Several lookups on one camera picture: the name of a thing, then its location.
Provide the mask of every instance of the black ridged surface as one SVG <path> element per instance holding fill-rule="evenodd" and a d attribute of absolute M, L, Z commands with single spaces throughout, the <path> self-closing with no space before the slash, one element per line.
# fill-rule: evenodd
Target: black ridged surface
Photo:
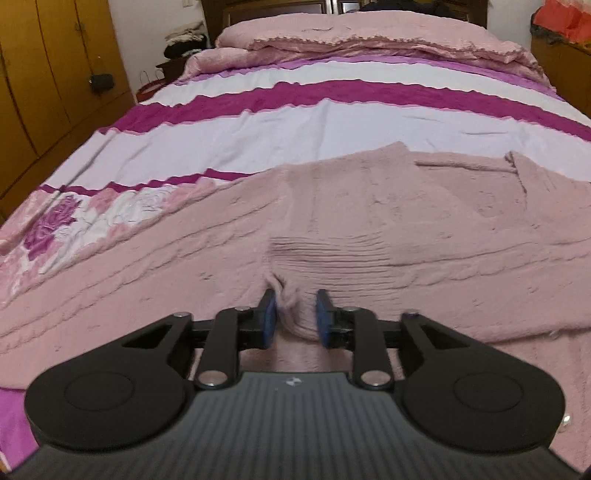
<path fill-rule="evenodd" d="M 509 456 L 446 448 L 416 431 L 390 395 L 358 389 L 345 374 L 246 373 L 233 388 L 199 394 L 182 420 L 142 446 L 98 455 L 44 446 L 11 477 L 570 480 L 577 473 L 542 448 Z"/>

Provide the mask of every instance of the magenta stripe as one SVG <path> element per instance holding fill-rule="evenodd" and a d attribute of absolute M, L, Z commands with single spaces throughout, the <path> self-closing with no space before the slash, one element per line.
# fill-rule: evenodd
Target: magenta stripe
<path fill-rule="evenodd" d="M 119 183 L 115 183 L 114 181 L 108 183 L 100 190 L 88 190 L 84 187 L 79 186 L 68 186 L 62 185 L 59 188 L 52 187 L 50 185 L 41 185 L 38 190 L 43 190 L 47 193 L 77 193 L 78 195 L 86 195 L 92 197 L 97 193 L 101 192 L 105 189 L 113 189 L 117 193 L 127 192 L 130 190 L 135 190 L 136 192 L 140 191 L 141 189 L 149 188 L 149 189 L 157 189 L 164 185 L 180 185 L 182 183 L 197 183 L 198 179 L 201 177 L 205 177 L 208 179 L 216 179 L 216 180 L 226 180 L 226 181 L 234 181 L 237 179 L 241 179 L 244 177 L 249 177 L 254 175 L 254 173 L 238 173 L 238 172 L 228 172 L 228 171 L 217 171 L 212 168 L 208 168 L 204 173 L 194 173 L 192 175 L 185 175 L 183 177 L 169 177 L 166 180 L 150 180 L 148 183 L 138 183 L 137 185 L 127 186 L 121 185 Z"/>
<path fill-rule="evenodd" d="M 242 112 L 257 113 L 284 106 L 313 106 L 323 99 L 335 102 L 379 102 L 397 106 L 423 106 L 461 112 L 473 112 L 500 119 L 514 118 L 552 128 L 591 141 L 591 128 L 569 118 L 479 92 L 435 89 L 402 83 L 374 83 L 362 80 L 329 80 L 310 85 L 279 82 L 271 89 L 256 88 L 242 93 L 224 93 L 216 97 L 198 96 L 186 105 L 160 103 L 138 105 L 111 128 L 146 133 L 162 124 L 177 125 Z"/>
<path fill-rule="evenodd" d="M 455 61 L 446 61 L 446 60 L 429 60 L 429 59 L 420 59 L 420 58 L 411 58 L 411 57 L 403 57 L 403 56 L 389 56 L 389 57 L 382 57 L 380 55 L 361 55 L 359 57 L 331 57 L 328 59 L 320 59 L 320 60 L 293 60 L 293 61 L 286 61 L 283 63 L 277 63 L 272 65 L 263 65 L 260 67 L 251 67 L 249 69 L 236 69 L 236 70 L 224 70 L 219 73 L 207 73 L 203 75 L 197 75 L 192 77 L 189 80 L 181 80 L 177 81 L 175 85 L 185 85 L 186 83 L 190 82 L 199 82 L 201 80 L 206 80 L 211 77 L 220 76 L 220 77 L 231 77 L 236 74 L 246 74 L 249 72 L 257 72 L 259 70 L 270 70 L 270 69 L 281 69 L 281 70 L 295 70 L 304 65 L 313 65 L 315 63 L 327 63 L 329 61 L 339 61 L 342 63 L 359 63 L 360 61 L 375 61 L 378 63 L 407 63 L 407 64 L 414 64 L 414 63 L 424 63 L 426 65 L 431 65 L 434 67 L 441 67 L 450 70 L 457 70 L 458 72 L 465 72 L 465 73 L 474 73 L 476 75 L 482 75 L 484 77 L 492 78 L 495 80 L 500 80 L 505 83 L 510 83 L 512 85 L 517 85 L 519 87 L 528 88 L 530 90 L 536 90 L 537 92 L 543 93 L 545 95 L 551 96 L 552 98 L 562 100 L 554 90 L 548 88 L 544 85 L 541 85 L 533 80 L 528 80 L 522 77 L 518 77 L 517 75 L 512 75 L 510 73 L 504 72 L 497 72 L 496 70 L 489 70 L 481 67 L 475 67 L 473 65 L 466 65 L 463 63 L 457 63 Z"/>

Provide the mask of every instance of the wooden wardrobe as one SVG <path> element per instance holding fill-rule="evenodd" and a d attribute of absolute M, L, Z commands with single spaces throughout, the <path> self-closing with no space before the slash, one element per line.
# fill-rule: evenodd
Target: wooden wardrobe
<path fill-rule="evenodd" d="M 133 104 L 108 0 L 0 0 L 0 223 Z"/>

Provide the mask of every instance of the wooden nightstand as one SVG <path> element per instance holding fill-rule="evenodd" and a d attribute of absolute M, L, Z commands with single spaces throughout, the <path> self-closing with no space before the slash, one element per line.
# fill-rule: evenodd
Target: wooden nightstand
<path fill-rule="evenodd" d="M 549 44 L 543 38 L 533 37 L 531 52 L 556 87 L 556 92 L 591 116 L 591 49 L 567 41 Z"/>

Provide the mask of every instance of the wardrobe door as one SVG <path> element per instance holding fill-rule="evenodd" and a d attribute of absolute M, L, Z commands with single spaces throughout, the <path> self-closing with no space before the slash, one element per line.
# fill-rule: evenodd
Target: wardrobe door
<path fill-rule="evenodd" d="M 41 155 L 70 126 L 45 53 L 35 0 L 0 0 L 0 46 L 22 122 Z"/>
<path fill-rule="evenodd" d="M 0 68 L 0 196 L 36 158 Z"/>
<path fill-rule="evenodd" d="M 109 2 L 107 0 L 76 0 L 76 8 L 78 19 L 83 26 L 83 38 L 92 73 L 110 73 L 115 79 L 115 87 L 100 95 L 101 101 L 108 103 L 129 90 L 113 30 Z"/>
<path fill-rule="evenodd" d="M 92 93 L 91 75 L 74 0 L 37 0 L 39 23 L 57 90 L 72 125 L 100 107 Z"/>

